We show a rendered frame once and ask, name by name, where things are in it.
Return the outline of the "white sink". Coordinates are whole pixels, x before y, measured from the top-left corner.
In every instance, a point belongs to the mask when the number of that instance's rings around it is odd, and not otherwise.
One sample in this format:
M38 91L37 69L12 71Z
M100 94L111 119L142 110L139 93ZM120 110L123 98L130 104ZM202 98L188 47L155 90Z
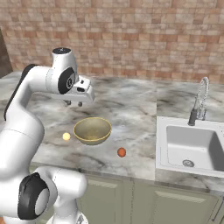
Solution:
M157 117L156 168L224 179L224 122Z

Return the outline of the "chrome spring tap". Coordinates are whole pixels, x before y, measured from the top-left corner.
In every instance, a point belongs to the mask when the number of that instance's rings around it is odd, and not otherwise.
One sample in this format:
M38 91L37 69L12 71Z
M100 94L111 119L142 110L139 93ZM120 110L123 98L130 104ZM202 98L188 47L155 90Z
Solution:
M206 119L206 99L209 92L209 79L203 77L199 83L198 92L188 121L189 126L194 126L197 120Z

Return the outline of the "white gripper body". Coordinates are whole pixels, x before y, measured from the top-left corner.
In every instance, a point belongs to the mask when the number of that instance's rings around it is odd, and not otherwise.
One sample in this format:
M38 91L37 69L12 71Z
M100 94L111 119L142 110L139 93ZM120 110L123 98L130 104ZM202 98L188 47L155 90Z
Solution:
M89 86L84 92L79 92L76 87L73 87L69 92L62 95L62 99L72 102L93 102L95 92L92 86Z

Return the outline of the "olive green bowl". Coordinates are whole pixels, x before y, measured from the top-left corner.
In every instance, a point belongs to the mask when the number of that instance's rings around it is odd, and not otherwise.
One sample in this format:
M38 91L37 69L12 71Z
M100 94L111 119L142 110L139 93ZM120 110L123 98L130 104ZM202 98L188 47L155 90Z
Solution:
M111 123L101 117L88 117L78 121L73 127L75 137L86 145L102 144L112 131Z

